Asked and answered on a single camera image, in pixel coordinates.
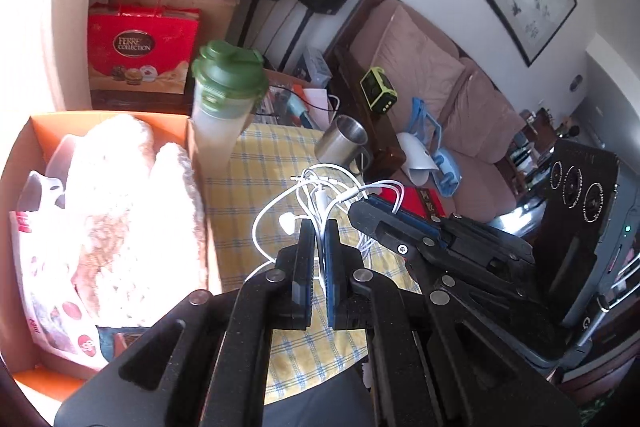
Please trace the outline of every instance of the green lid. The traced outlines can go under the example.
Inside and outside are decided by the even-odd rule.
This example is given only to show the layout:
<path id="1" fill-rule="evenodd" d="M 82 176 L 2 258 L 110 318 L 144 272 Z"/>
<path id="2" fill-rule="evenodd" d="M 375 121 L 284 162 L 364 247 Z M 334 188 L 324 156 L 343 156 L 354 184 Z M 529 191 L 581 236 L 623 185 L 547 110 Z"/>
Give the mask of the green lid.
<path id="1" fill-rule="evenodd" d="M 264 59 L 255 50 L 245 50 L 225 41 L 210 41 L 200 48 L 200 57 L 191 71 L 202 86 L 202 108 L 220 110 L 225 100 L 259 101 L 269 89 L 262 65 Z"/>

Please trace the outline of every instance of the plastic container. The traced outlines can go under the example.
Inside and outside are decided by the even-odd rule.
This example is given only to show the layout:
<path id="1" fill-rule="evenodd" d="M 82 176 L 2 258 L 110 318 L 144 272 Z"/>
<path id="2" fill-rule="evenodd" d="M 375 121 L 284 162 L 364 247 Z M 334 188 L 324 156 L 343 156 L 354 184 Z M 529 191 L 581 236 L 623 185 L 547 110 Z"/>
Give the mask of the plastic container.
<path id="1" fill-rule="evenodd" d="M 191 118 L 206 176 L 216 176 L 228 165 L 249 113 L 267 92 L 263 62 L 257 51 L 225 41 L 209 42 L 193 61 L 196 86 Z"/>

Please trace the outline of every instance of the green and black radio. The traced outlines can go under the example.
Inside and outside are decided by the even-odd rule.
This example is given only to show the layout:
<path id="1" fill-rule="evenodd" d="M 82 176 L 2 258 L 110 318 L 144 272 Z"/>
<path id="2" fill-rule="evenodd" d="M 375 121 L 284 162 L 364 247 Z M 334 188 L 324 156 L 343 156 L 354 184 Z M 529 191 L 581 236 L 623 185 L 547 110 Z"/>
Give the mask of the green and black radio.
<path id="1" fill-rule="evenodd" d="M 360 86 L 370 110 L 375 113 L 386 114 L 398 101 L 398 93 L 382 68 L 371 68 L 360 81 Z"/>

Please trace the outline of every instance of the person's leg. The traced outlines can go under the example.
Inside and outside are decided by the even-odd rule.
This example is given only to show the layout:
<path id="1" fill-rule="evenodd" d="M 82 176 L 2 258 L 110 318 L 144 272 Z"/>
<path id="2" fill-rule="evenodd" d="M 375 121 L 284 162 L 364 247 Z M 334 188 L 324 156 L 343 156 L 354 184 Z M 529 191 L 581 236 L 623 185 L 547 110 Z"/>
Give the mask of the person's leg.
<path id="1" fill-rule="evenodd" d="M 355 367 L 264 408 L 262 427 L 369 427 L 373 403 Z"/>

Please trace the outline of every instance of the mug handle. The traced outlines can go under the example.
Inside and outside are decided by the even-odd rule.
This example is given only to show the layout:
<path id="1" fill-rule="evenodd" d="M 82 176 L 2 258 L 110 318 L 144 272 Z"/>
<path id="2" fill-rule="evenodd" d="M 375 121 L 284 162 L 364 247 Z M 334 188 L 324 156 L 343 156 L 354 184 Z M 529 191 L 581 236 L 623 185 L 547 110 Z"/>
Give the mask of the mug handle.
<path id="1" fill-rule="evenodd" d="M 359 147 L 358 151 L 356 152 L 355 157 L 358 158 L 358 156 L 362 156 L 362 163 L 364 164 L 365 162 L 365 158 L 367 160 L 366 165 L 362 166 L 362 169 L 360 170 L 360 172 L 353 172 L 351 169 L 349 169 L 349 172 L 351 174 L 353 174 L 354 176 L 360 176 L 361 174 L 363 174 L 364 171 L 366 171 L 370 166 L 371 163 L 373 161 L 373 157 L 371 156 L 371 153 L 369 152 L 369 149 L 367 149 L 366 147 Z"/>

